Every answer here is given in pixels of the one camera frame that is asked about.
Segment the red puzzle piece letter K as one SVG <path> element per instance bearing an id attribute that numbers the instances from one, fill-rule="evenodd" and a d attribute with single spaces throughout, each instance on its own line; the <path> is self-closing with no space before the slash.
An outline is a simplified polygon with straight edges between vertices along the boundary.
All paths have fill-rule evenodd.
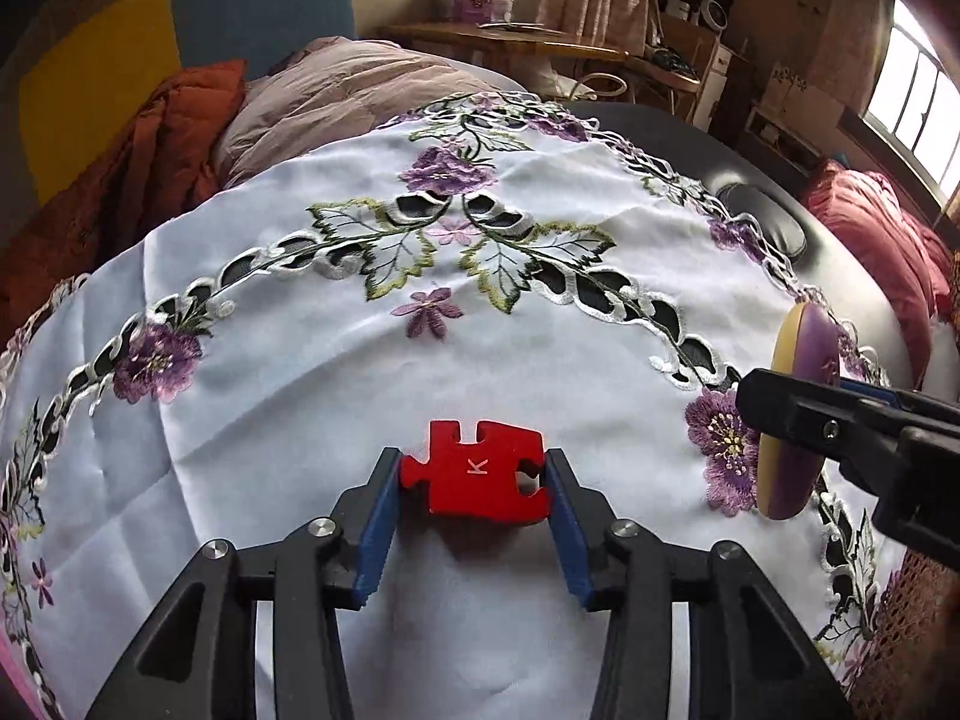
<path id="1" fill-rule="evenodd" d="M 464 442 L 459 422 L 432 421 L 427 458 L 405 455 L 398 483 L 425 489 L 431 515 L 525 527 L 550 515 L 551 499 L 547 489 L 523 493 L 517 475 L 537 478 L 544 468 L 544 439 L 532 429 L 478 421 L 475 440 Z"/>

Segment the purple oval patterned case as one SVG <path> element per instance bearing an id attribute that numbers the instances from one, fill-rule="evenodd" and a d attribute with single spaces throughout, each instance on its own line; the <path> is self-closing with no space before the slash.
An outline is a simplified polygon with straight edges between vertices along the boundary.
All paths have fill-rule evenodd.
<path id="1" fill-rule="evenodd" d="M 812 385 L 835 385 L 839 379 L 838 328 L 815 302 L 794 305 L 782 322 L 771 361 L 771 371 Z M 776 387 L 765 395 L 778 421 L 777 434 L 760 433 L 757 465 L 758 510 L 771 520 L 788 520 L 804 509 L 822 472 L 812 429 L 823 426 L 807 415 L 807 392 Z"/>

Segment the pink red cushion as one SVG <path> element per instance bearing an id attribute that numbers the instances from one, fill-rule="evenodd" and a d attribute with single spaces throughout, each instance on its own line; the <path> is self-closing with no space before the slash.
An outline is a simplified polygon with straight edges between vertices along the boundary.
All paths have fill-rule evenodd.
<path id="1" fill-rule="evenodd" d="M 817 167 L 800 203 L 874 278 L 907 345 L 911 382 L 921 383 L 934 351 L 934 322 L 952 318 L 952 254 L 901 206 L 889 177 L 837 160 Z"/>

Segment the floral embroidered white tablecloth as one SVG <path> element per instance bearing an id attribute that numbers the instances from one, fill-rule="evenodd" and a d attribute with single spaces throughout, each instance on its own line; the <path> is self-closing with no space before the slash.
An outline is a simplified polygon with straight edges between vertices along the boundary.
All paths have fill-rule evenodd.
<path id="1" fill-rule="evenodd" d="M 2 650 L 37 718 L 85 715 L 205 541 L 329 512 L 387 445 L 539 433 L 663 539 L 742 543 L 851 684 L 900 550 L 835 470 L 755 502 L 739 377 L 796 301 L 841 369 L 905 371 L 828 229 L 661 114 L 478 94 L 270 167 L 53 294 L 2 380 Z"/>

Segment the rust brown quilted jacket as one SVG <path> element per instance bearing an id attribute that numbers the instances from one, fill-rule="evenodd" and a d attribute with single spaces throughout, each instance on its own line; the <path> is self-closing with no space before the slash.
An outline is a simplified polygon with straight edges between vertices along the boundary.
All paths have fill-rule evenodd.
<path id="1" fill-rule="evenodd" d="M 236 59 L 169 76 L 106 151 L 5 245 L 5 340 L 57 284 L 91 273 L 220 192 L 213 148 L 244 101 L 244 72 Z"/>

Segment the pinkish grey blanket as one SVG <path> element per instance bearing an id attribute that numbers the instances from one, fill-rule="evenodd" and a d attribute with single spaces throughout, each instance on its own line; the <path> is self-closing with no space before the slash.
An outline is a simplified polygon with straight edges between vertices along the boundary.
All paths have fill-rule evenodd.
<path id="1" fill-rule="evenodd" d="M 498 71 L 391 41 L 318 37 L 247 83 L 212 151 L 213 172 L 221 187 L 233 187 L 439 99 L 520 87 Z"/>

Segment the wooden side shelf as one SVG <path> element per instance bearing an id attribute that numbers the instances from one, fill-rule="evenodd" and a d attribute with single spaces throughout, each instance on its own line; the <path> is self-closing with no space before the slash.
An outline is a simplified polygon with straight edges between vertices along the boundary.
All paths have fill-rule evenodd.
<path id="1" fill-rule="evenodd" d="M 664 43 L 675 49 L 695 70 L 695 78 L 665 70 L 640 54 L 630 54 L 626 49 L 602 43 L 599 39 L 550 29 L 521 31 L 517 25 L 410 23 L 383 26 L 379 36 L 405 47 L 423 43 L 480 52 L 483 60 L 490 60 L 491 68 L 498 68 L 501 73 L 506 73 L 508 62 L 514 57 L 565 59 L 623 68 L 630 82 L 630 99 L 636 98 L 636 82 L 641 82 L 654 91 L 667 93 L 670 112 L 675 112 L 680 96 L 690 99 L 690 109 L 686 111 L 686 115 L 690 115 L 700 99 L 703 76 L 713 65 L 721 39 L 709 29 L 669 15 L 661 16 L 661 32 Z"/>

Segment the grey yellow blue sofa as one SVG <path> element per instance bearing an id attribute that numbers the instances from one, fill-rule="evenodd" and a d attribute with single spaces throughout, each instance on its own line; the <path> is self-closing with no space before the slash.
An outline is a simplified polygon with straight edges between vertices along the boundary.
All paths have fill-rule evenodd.
<path id="1" fill-rule="evenodd" d="M 353 32 L 352 0 L 116 0 L 3 76 L 3 202 L 32 213 L 62 192 L 184 68 L 239 60 L 257 78 Z"/>

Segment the purple gift box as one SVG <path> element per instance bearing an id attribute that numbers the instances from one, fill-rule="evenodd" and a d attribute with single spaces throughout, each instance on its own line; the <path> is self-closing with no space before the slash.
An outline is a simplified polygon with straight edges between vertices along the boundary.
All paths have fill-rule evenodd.
<path id="1" fill-rule="evenodd" d="M 514 0 L 434 0 L 441 21 L 486 25 L 509 23 Z"/>

